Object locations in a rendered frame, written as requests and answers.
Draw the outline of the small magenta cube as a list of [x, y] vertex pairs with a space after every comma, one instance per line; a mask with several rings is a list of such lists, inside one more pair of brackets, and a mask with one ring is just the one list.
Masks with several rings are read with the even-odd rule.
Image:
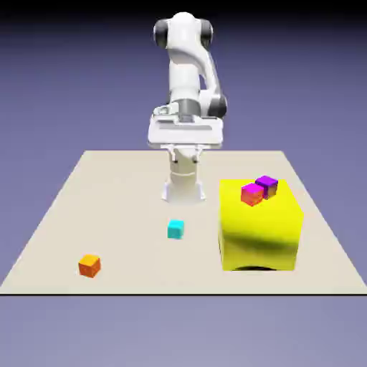
[[249, 206], [257, 205], [264, 198], [264, 188], [256, 183], [241, 187], [241, 201]]

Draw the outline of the small purple cube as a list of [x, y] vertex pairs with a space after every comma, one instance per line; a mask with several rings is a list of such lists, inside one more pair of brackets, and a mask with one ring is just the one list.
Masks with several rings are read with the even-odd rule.
[[263, 198], [270, 199], [277, 193], [278, 180], [269, 176], [261, 176], [255, 180], [263, 188]]

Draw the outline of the small cyan cube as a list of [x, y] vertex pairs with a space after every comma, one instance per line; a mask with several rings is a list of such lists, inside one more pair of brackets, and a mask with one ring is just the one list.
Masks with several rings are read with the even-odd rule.
[[184, 235], [184, 221], [172, 219], [168, 223], [167, 237], [169, 239], [181, 239]]

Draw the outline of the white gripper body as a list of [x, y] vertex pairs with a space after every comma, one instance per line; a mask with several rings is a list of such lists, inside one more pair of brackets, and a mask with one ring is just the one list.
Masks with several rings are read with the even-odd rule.
[[152, 115], [148, 127], [148, 143], [154, 147], [221, 146], [223, 120], [194, 116], [192, 123], [182, 123], [178, 121], [177, 115]]

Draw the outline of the large yellow box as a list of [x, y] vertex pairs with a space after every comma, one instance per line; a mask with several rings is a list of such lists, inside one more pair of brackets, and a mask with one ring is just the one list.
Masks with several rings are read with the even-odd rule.
[[219, 182], [219, 251], [225, 271], [295, 268], [304, 214], [288, 182], [280, 179], [277, 193], [254, 206], [241, 201], [251, 179]]

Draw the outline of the small orange cube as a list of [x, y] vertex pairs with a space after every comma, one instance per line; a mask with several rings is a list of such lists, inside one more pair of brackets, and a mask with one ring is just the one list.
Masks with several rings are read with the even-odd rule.
[[94, 278], [101, 269], [100, 258], [94, 254], [86, 254], [78, 262], [78, 269], [80, 275]]

